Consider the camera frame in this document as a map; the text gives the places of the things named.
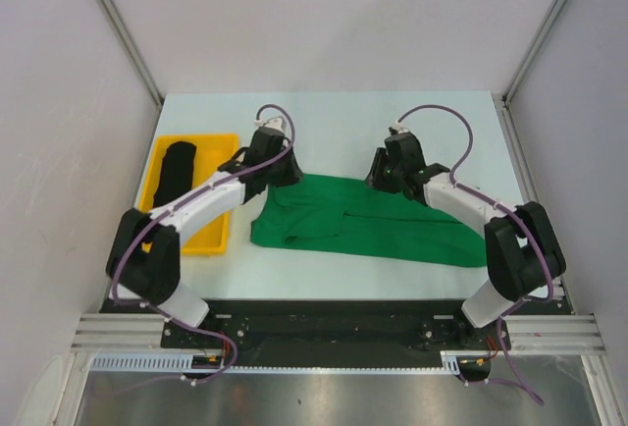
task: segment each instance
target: metal floor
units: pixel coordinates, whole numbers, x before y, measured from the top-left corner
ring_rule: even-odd
[[[516,360],[545,406],[505,386],[465,389],[452,376],[399,374],[231,374],[194,388],[164,381],[108,397],[153,374],[94,372],[77,425],[600,424],[579,356]],[[511,378],[496,361],[492,376]]]

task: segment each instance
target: white wall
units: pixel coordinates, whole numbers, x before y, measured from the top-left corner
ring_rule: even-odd
[[[0,424],[103,294],[157,112],[95,0],[0,0]]]
[[[573,0],[513,102],[535,183],[628,391],[628,3]]]
[[[552,0],[116,0],[162,90],[502,92]]]

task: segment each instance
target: purple cable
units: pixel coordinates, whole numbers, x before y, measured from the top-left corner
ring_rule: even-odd
[[[464,116],[462,114],[460,114],[459,112],[457,112],[457,111],[455,111],[455,110],[453,110],[453,109],[451,109],[449,107],[445,107],[444,105],[427,104],[427,105],[419,105],[417,107],[414,107],[414,108],[408,110],[405,114],[403,114],[401,117],[399,117],[397,122],[400,124],[409,115],[411,115],[414,112],[417,112],[419,110],[423,110],[423,109],[439,109],[439,110],[443,110],[445,112],[448,112],[448,113],[454,115],[455,117],[457,117],[462,122],[464,127],[467,129],[467,134],[469,136],[469,140],[467,142],[467,148],[465,149],[465,151],[462,154],[462,156],[460,157],[460,159],[458,159],[456,161],[456,163],[451,167],[451,171],[449,173],[449,181],[454,186],[460,187],[465,192],[473,195],[476,198],[479,198],[480,200],[488,203],[489,205],[493,205],[494,208],[496,208],[497,210],[500,210],[501,212],[505,213],[521,229],[523,234],[528,239],[528,243],[532,246],[532,249],[534,250],[535,255],[539,259],[539,262],[541,263],[541,268],[542,268],[544,276],[546,278],[546,284],[548,285],[548,296],[546,296],[545,298],[540,298],[540,297],[535,297],[535,296],[522,298],[519,301],[517,301],[514,305],[512,305],[510,308],[508,308],[506,311],[504,311],[497,319],[497,332],[501,333],[501,326],[502,326],[502,323],[503,323],[503,317],[504,316],[508,316],[511,313],[513,313],[514,311],[516,311],[517,309],[519,309],[527,300],[535,300],[535,301],[539,301],[539,302],[543,302],[543,303],[548,303],[548,302],[553,300],[553,281],[552,281],[552,278],[551,278],[550,267],[548,266],[548,263],[547,263],[546,259],[543,257],[543,252],[541,251],[541,247],[539,246],[539,243],[536,241],[536,239],[532,235],[532,232],[528,229],[528,227],[525,225],[523,220],[521,220],[517,215],[515,215],[514,212],[512,212],[506,206],[500,204],[499,202],[497,202],[493,198],[490,198],[488,195],[485,195],[484,193],[480,192],[479,190],[477,190],[477,189],[475,189],[473,187],[467,186],[465,184],[460,183],[455,178],[456,171],[458,170],[460,165],[464,162],[464,160],[467,159],[467,157],[471,153],[471,148],[473,147],[473,131],[471,130],[471,125],[469,125],[469,122],[464,118]],[[480,385],[480,384],[482,384],[482,385],[485,385],[485,384],[510,385],[510,386],[516,387],[516,388],[521,389],[524,392],[526,392],[530,396],[530,398],[533,401],[535,401],[536,403],[538,403],[540,405],[545,404],[545,402],[539,396],[539,394],[537,394],[532,389],[532,387],[528,384],[528,382],[524,379],[523,375],[521,374],[521,372],[519,371],[519,369],[515,365],[514,360],[512,359],[512,356],[508,352],[508,349],[506,348],[505,342],[504,342],[504,340],[503,340],[503,338],[501,336],[498,336],[498,341],[499,341],[499,346],[501,347],[501,350],[503,351],[503,355],[504,355],[506,361],[508,362],[508,365],[510,366],[510,369],[512,370],[512,373],[517,378],[519,383],[513,382],[511,380],[507,380],[507,379],[489,379],[488,382],[467,382],[464,379],[464,377],[462,377],[462,375],[460,375],[460,379],[465,382],[465,385]]]
[[[203,187],[197,189],[190,196],[188,196],[187,198],[185,198],[181,202],[178,202],[173,207],[173,210],[181,209],[182,207],[188,205],[191,201],[193,201],[196,198],[200,197],[201,195],[203,195],[205,192],[211,190],[212,188],[215,188],[217,186],[221,186],[222,184],[228,183],[229,181],[232,181],[234,179],[237,179],[237,178],[239,178],[241,176],[245,176],[245,175],[250,174],[250,173],[254,173],[255,171],[258,171],[258,170],[260,170],[262,168],[265,168],[267,166],[270,166],[270,165],[276,163],[277,161],[282,159],[284,156],[286,156],[292,150],[292,147],[294,146],[295,129],[294,129],[294,122],[292,121],[291,116],[289,115],[289,113],[285,109],[283,109],[279,105],[266,104],[266,105],[262,106],[257,111],[257,114],[255,115],[255,119],[259,120],[262,112],[264,112],[267,109],[278,110],[279,112],[282,113],[282,115],[284,115],[284,117],[286,117],[286,120],[288,121],[288,124],[289,124],[289,127],[290,127],[290,139],[288,140],[288,145],[277,156],[274,156],[271,159],[269,159],[267,161],[264,161],[263,163],[260,163],[260,164],[258,164],[256,166],[252,166],[252,167],[250,167],[248,169],[245,169],[243,171],[239,171],[237,173],[231,174],[229,176],[226,176],[224,178],[219,179],[218,181],[216,181],[215,183],[212,183],[211,185],[206,185],[206,186],[203,186]],[[160,215],[158,215],[157,217],[152,219],[148,223],[148,225],[146,225],[137,234],[137,236],[133,239],[133,241],[131,242],[131,244],[129,245],[129,247],[127,248],[125,253],[123,254],[122,258],[120,259],[120,262],[118,263],[118,266],[116,267],[116,271],[114,272],[114,276],[112,277],[111,294],[112,294],[112,297],[113,297],[114,302],[116,304],[119,304],[119,305],[130,305],[130,304],[140,303],[139,300],[122,300],[122,299],[120,299],[119,294],[118,294],[118,284],[120,283],[120,278],[122,277],[122,272],[123,272],[125,266],[127,265],[127,262],[129,262],[129,259],[131,258],[131,255],[133,254],[135,249],[141,244],[141,242],[144,240],[144,238],[148,235],[148,233],[155,226],[157,226],[157,224],[159,224],[159,222],[164,220],[170,214],[171,214],[170,210],[165,210],[163,213],[161,213]],[[236,343],[234,343],[232,341],[231,338],[229,338],[229,337],[227,337],[227,336],[225,336],[225,335],[223,335],[221,333],[216,333],[216,332],[213,332],[213,331],[202,330],[200,328],[195,328],[193,326],[187,325],[186,323],[184,323],[181,320],[177,320],[175,318],[172,318],[170,314],[162,311],[159,307],[154,306],[152,304],[148,304],[147,306],[149,306],[153,311],[155,311],[155,312],[165,316],[166,318],[169,318],[172,323],[180,326],[181,328],[184,328],[184,329],[186,329],[188,331],[191,331],[192,333],[197,333],[199,335],[205,335],[205,336],[210,336],[210,337],[213,337],[213,338],[218,338],[218,339],[220,339],[220,340],[222,340],[222,341],[224,341],[226,343],[229,343],[230,346],[233,348],[233,354],[232,354],[232,358],[230,359],[230,361],[227,364],[225,364],[223,367],[218,369],[210,377],[208,377],[206,379],[197,380],[196,381],[197,384],[205,384],[207,382],[210,382],[211,380],[214,380],[215,378],[217,378],[220,375],[222,375],[223,373],[225,373],[225,371],[227,371],[230,367],[232,367],[236,363],[236,361],[237,361],[237,345],[236,345]],[[122,393],[122,392],[129,392],[131,390],[134,390],[136,388],[142,387],[144,385],[151,384],[153,382],[158,382],[158,381],[161,381],[161,380],[169,380],[169,379],[174,379],[174,378],[180,378],[180,377],[179,376],[174,376],[174,375],[155,377],[153,379],[149,379],[148,381],[140,382],[139,384],[135,384],[133,386],[126,387],[125,389],[122,389],[121,391],[116,392],[116,395],[119,394],[119,393]]]

